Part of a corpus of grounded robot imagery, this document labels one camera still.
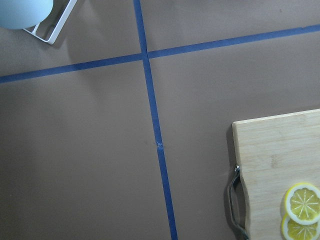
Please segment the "bamboo cutting board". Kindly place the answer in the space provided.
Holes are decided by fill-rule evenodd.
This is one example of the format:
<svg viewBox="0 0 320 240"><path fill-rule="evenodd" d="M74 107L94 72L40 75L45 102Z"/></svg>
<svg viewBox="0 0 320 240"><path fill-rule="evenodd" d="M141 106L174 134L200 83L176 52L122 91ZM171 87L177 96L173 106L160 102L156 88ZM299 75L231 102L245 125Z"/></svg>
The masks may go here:
<svg viewBox="0 0 320 240"><path fill-rule="evenodd" d="M236 121L232 132L248 236L281 240L287 190L302 182L320 184L320 112Z"/></svg>

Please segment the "lower lemon slice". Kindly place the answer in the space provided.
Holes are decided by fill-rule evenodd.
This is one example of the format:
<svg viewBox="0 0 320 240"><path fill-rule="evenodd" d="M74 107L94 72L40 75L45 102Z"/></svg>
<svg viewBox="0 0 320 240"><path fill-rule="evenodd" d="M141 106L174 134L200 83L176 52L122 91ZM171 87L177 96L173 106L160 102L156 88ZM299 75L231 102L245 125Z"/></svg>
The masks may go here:
<svg viewBox="0 0 320 240"><path fill-rule="evenodd" d="M285 214L281 221L281 233L285 240L318 240L320 237L320 222L303 225Z"/></svg>

